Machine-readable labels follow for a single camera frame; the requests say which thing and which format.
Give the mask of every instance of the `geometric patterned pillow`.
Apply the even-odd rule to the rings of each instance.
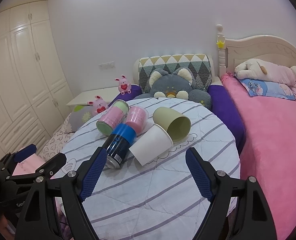
[[[149,77],[156,68],[172,74],[180,67],[187,67],[196,80],[196,89],[207,91],[211,84],[211,68],[206,54],[179,54],[143,57],[139,61],[139,86],[143,93],[149,93]]]

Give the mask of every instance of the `white plush toy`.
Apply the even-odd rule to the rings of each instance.
[[[293,86],[296,88],[296,66],[288,68],[252,58],[235,68],[238,79],[251,78]]]

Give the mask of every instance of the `purple sheet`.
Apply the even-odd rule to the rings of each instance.
[[[121,93],[119,93],[119,95],[117,95],[115,97],[115,99],[108,106],[111,106],[112,103],[114,101],[118,100],[118,99],[121,99],[121,100],[124,100],[124,101],[129,101],[129,100],[132,100],[136,96],[139,96],[141,94],[142,94],[141,88],[138,85],[131,85],[131,93],[130,94],[125,93],[124,95],[122,95]]]
[[[227,126],[236,140],[238,154],[245,145],[245,127],[237,108],[232,102],[226,89],[220,85],[210,85],[208,93],[212,100],[211,111]]]

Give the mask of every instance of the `wall outlet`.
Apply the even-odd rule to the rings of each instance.
[[[100,70],[115,68],[115,63],[112,61],[112,62],[100,64],[99,68]]]

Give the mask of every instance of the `drawer handle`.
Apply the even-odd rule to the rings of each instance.
[[[22,147],[24,147],[29,142],[29,138],[23,143]]]
[[[14,130],[14,133],[18,133],[20,128],[21,128],[21,126],[18,126],[18,128],[16,130]]]

